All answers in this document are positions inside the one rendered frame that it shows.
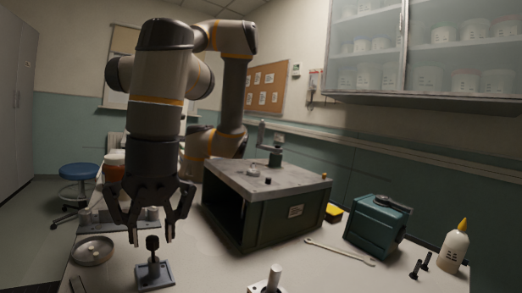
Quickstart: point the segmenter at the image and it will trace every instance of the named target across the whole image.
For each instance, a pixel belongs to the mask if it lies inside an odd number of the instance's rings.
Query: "ceiling tile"
[[[219,13],[219,11],[223,9],[218,5],[208,3],[203,0],[185,0],[183,4],[181,4],[181,7],[197,10],[199,12],[210,14],[212,16],[215,16]]]
[[[247,15],[265,3],[263,0],[235,0],[227,8],[237,13]]]
[[[226,7],[226,5],[230,4],[234,0],[206,0],[208,2],[218,4],[221,7]]]
[[[243,15],[237,14],[229,9],[223,9],[220,14],[216,15],[218,19],[243,19]]]
[[[163,0],[163,1],[168,2],[168,3],[173,3],[176,5],[181,5],[181,3],[183,2],[183,0]]]

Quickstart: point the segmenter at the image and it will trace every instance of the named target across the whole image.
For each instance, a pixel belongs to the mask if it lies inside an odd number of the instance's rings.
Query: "white plastic bottle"
[[[464,218],[455,230],[446,234],[436,265],[446,273],[456,274],[468,251],[469,237],[466,234],[468,220]]]

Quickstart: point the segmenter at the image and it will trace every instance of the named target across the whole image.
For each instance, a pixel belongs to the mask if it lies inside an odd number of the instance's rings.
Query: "round metal dish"
[[[93,250],[89,250],[89,246],[94,246]],[[100,263],[107,262],[114,253],[114,242],[105,236],[93,236],[79,241],[73,246],[70,255],[78,263],[84,267],[96,266]]]

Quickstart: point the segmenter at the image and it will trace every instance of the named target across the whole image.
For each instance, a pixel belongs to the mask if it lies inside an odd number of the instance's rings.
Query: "white tabletop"
[[[97,193],[98,188],[92,195],[92,202],[99,196]],[[172,196],[173,207],[177,206],[179,196],[179,192]],[[409,240],[404,240],[384,262],[377,260],[374,268],[303,242],[304,238],[311,237],[327,246],[365,254],[342,239],[347,213],[340,223],[324,222],[322,228],[311,233],[242,255],[206,216],[199,205],[200,198],[201,186],[197,185],[189,216],[177,222],[175,239],[170,244],[165,241],[164,229],[140,230],[138,248],[129,244],[127,232],[103,234],[114,242],[113,257],[96,267],[82,267],[70,258],[58,292],[72,292],[69,279],[77,275],[81,276],[87,293],[137,292],[134,267],[150,257],[145,248],[148,235],[159,236],[156,256],[169,260],[176,282],[174,287],[156,290],[158,293],[246,292],[247,286],[268,278],[269,268],[274,263],[283,267],[280,285],[290,293],[469,292],[469,267],[461,266],[456,275],[447,274],[436,266],[436,253],[431,258],[430,270],[420,270],[416,281],[410,279],[408,274],[417,259],[424,260],[428,250]],[[90,236],[93,235],[78,235],[76,241]]]

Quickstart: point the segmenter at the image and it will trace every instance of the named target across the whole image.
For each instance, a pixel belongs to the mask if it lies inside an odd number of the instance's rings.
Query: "metal wrench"
[[[314,242],[314,240],[312,238],[306,238],[304,240],[304,243],[313,244],[315,246],[319,246],[319,247],[325,248],[325,249],[327,249],[327,250],[329,250],[331,252],[337,252],[339,254],[342,254],[343,256],[347,256],[347,257],[358,259],[359,261],[362,261],[363,263],[368,264],[370,267],[374,267],[377,264],[375,262],[375,260],[371,256],[364,256],[362,254],[357,254],[355,252],[343,252],[343,251],[340,251],[340,250],[338,250],[336,248],[332,248],[332,247],[329,247],[329,246],[324,246],[324,245],[322,245],[320,243]]]

